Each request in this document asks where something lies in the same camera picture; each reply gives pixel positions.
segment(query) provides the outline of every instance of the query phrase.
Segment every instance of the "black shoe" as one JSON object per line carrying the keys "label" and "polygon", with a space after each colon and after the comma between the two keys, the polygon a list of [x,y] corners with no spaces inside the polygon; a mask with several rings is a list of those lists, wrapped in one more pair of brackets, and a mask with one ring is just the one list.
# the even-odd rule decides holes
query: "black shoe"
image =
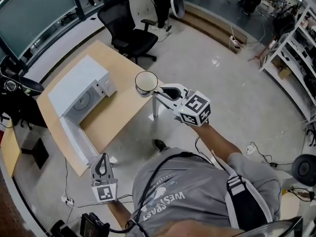
{"label": "black shoe", "polygon": [[152,140],[154,148],[156,148],[159,152],[164,150],[167,146],[162,140],[154,139]]}

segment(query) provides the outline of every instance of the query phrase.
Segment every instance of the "glasses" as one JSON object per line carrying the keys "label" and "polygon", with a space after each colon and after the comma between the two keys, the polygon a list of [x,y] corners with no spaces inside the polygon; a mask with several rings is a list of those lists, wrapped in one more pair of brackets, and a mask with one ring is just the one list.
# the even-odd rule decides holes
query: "glasses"
{"label": "glasses", "polygon": [[303,218],[295,217],[289,220],[271,222],[234,237],[301,237],[302,233]]}

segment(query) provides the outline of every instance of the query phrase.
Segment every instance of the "dark gray floor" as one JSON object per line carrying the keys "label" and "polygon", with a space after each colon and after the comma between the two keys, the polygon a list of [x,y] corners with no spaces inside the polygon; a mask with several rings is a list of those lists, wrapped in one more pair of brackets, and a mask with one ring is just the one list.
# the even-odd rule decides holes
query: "dark gray floor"
{"label": "dark gray floor", "polygon": [[239,26],[244,31],[252,35],[256,40],[260,40],[264,35],[264,28],[266,35],[260,41],[267,45],[273,37],[272,17],[269,15],[260,15],[259,11],[265,12],[263,8],[257,6],[253,14],[249,17],[243,13],[243,8],[237,5],[239,0],[185,0],[201,6],[220,17]]}

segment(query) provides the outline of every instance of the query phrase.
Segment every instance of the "chair armrest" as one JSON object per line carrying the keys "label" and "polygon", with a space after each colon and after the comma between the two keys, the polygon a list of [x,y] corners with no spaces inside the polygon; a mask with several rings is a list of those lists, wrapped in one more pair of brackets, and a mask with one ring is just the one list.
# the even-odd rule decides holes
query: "chair armrest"
{"label": "chair armrest", "polygon": [[119,39],[114,39],[112,40],[112,45],[118,48],[126,48],[128,46],[128,43]]}
{"label": "chair armrest", "polygon": [[145,28],[144,28],[144,31],[145,31],[145,32],[148,31],[148,26],[149,26],[149,25],[154,26],[154,25],[156,24],[155,21],[149,20],[149,19],[142,19],[141,22],[145,24]]}

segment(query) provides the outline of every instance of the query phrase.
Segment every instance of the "wooden step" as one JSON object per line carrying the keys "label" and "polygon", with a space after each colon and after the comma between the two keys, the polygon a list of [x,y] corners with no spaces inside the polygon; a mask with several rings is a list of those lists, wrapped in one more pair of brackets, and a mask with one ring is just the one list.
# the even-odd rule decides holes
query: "wooden step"
{"label": "wooden step", "polygon": [[170,15],[170,17],[191,26],[201,33],[204,33],[224,47],[230,49],[233,53],[238,53],[240,51],[240,49],[236,49],[233,45],[230,45],[230,35],[227,35],[226,32],[219,30],[217,27],[214,27],[212,24],[209,24],[198,17],[192,16],[188,13],[186,13],[182,18],[176,18],[173,15]]}
{"label": "wooden step", "polygon": [[229,24],[223,22],[222,20],[206,12],[203,12],[192,6],[186,5],[186,13],[203,20],[208,24],[211,24],[212,26],[214,26],[215,28],[217,28],[218,30],[224,32],[225,34],[229,36],[232,35],[232,29],[233,29],[235,38],[242,44],[247,43],[247,37],[244,34],[236,30],[234,27],[232,27],[231,29]]}

